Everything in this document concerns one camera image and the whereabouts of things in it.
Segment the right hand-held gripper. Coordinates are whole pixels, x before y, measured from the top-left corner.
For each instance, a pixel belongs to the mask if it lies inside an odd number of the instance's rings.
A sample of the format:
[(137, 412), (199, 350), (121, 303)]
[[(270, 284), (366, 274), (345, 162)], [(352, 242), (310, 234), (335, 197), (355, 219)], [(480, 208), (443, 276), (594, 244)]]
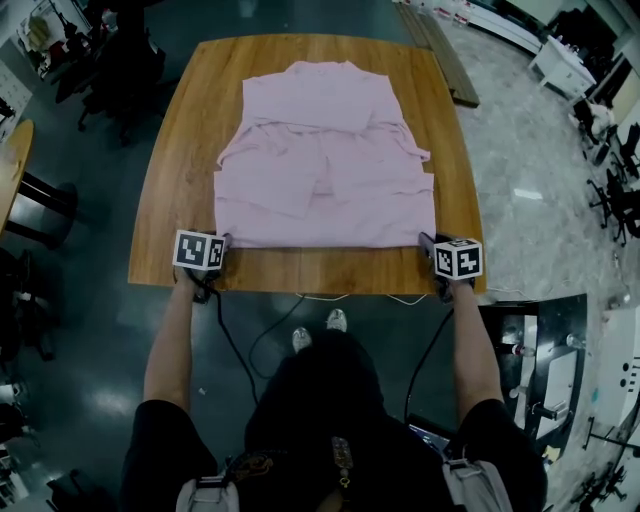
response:
[(452, 238), (437, 233), (434, 240), (425, 232), (418, 234), (421, 253), (433, 259), (438, 296), (444, 303), (452, 301), (452, 283), (466, 283), (475, 289), (484, 274), (483, 246), (470, 238)]

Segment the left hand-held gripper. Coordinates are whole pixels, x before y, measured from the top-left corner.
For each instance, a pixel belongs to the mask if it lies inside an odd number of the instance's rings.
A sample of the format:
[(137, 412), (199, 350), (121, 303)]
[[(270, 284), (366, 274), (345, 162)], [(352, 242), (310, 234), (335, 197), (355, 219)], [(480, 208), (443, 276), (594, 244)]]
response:
[(206, 304), (214, 291), (214, 282), (221, 277), (233, 236), (178, 230), (172, 264), (182, 269), (195, 285), (194, 301)]

